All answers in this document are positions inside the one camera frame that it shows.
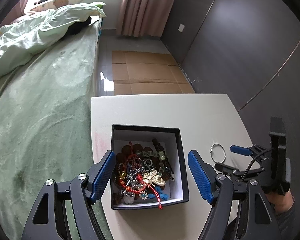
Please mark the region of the person's right hand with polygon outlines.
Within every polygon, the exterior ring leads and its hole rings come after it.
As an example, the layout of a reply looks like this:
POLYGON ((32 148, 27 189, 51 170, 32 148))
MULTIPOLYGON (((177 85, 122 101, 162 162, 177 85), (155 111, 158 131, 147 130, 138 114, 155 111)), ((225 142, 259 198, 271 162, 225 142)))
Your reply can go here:
POLYGON ((267 200, 274 204, 275 212, 280 214, 290 210, 294 204, 294 197, 289 190, 285 195, 280 195, 274 192, 266 194, 267 200))

